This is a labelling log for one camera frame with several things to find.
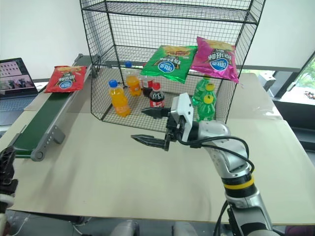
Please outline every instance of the wire mesh shelf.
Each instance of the wire mesh shelf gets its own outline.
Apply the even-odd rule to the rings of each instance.
[[[257,24],[246,9],[159,2],[102,1],[83,10],[113,14]]]
[[[124,63],[137,73],[161,45],[196,45],[197,36],[236,46],[235,62],[240,75],[252,44],[265,0],[80,0],[88,47],[98,75],[92,80],[91,113],[99,120],[155,131],[165,131],[166,119],[141,113],[149,99],[131,97],[125,88],[131,114],[115,114],[108,81],[125,85]],[[190,71],[185,84],[156,77],[165,92],[165,106],[180,93],[193,95],[200,77]],[[216,120],[226,122],[236,84],[211,78],[217,95]]]

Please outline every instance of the yellow ring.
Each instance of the yellow ring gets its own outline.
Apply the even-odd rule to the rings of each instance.
[[[247,188],[249,186],[251,186],[252,184],[254,184],[254,177],[252,176],[252,179],[246,183],[242,183],[242,184],[237,184],[237,185],[227,185],[225,184],[224,187],[228,188],[228,189],[243,189],[243,188]]]

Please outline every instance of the red chip bag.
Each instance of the red chip bag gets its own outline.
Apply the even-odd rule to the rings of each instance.
[[[45,92],[73,92],[83,89],[86,66],[55,66]]]

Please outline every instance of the conveyor belt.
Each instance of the conveyor belt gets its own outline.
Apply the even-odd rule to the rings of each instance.
[[[88,67],[86,80],[91,71],[90,56],[79,55],[73,65]],[[17,134],[12,140],[11,145],[16,150],[16,158],[31,158],[34,161],[41,161],[44,159],[51,141],[59,144],[63,142],[65,135],[58,128],[58,123],[78,92],[80,91],[57,92],[49,96],[23,132]]]

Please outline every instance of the yellow bottle cap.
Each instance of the yellow bottle cap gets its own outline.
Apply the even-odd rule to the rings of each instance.
[[[206,90],[207,91],[213,91],[215,89],[215,85],[212,83],[209,83],[206,85]]]
[[[211,104],[213,102],[213,96],[212,95],[206,95],[203,98],[203,102],[206,104]]]

